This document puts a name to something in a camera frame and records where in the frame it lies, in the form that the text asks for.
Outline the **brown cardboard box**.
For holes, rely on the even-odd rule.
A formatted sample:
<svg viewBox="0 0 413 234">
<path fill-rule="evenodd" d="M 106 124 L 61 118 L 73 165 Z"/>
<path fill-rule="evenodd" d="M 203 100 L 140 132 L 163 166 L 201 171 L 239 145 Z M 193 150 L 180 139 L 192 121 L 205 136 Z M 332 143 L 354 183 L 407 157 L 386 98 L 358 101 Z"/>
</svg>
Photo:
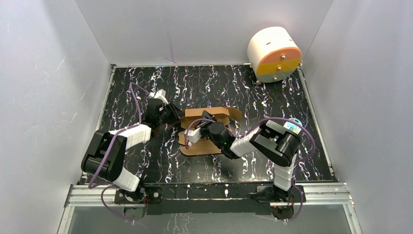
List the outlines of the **brown cardboard box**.
<svg viewBox="0 0 413 234">
<path fill-rule="evenodd" d="M 242 120 L 235 107 L 186 109 L 181 120 L 184 131 L 179 133 L 180 151 L 186 156 L 216 155 L 228 149 L 235 139 L 229 121 Z"/>
</svg>

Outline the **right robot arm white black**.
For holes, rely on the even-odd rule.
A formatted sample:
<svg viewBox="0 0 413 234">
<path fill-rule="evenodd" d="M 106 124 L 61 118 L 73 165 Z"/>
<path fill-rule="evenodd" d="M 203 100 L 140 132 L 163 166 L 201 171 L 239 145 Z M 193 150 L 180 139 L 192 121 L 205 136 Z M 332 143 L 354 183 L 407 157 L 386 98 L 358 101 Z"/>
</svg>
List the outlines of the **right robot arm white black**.
<svg viewBox="0 0 413 234">
<path fill-rule="evenodd" d="M 294 190 L 296 154 L 301 145 L 300 136 L 271 119 L 262 120 L 242 136 L 234 136 L 228 128 L 207 111 L 195 130 L 201 139 L 210 140 L 229 159 L 239 159 L 249 153 L 261 153 L 285 175 L 274 176 L 268 192 L 257 191 L 252 198 L 258 201 L 289 202 Z"/>
</svg>

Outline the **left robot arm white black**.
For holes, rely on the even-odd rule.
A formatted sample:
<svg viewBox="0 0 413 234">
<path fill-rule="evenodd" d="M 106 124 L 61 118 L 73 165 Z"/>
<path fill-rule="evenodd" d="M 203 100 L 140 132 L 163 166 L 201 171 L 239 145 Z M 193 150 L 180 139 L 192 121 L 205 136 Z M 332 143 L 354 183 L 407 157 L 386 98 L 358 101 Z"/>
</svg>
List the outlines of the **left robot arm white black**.
<svg viewBox="0 0 413 234">
<path fill-rule="evenodd" d="M 171 101 L 158 98 L 148 100 L 139 121 L 120 130 L 95 131 L 81 162 L 81 170 L 92 175 L 91 184 L 99 178 L 115 186 L 131 202 L 139 203 L 147 197 L 142 179 L 124 166 L 126 151 L 146 143 L 156 136 L 159 127 L 174 125 L 185 116 L 184 111 Z"/>
</svg>

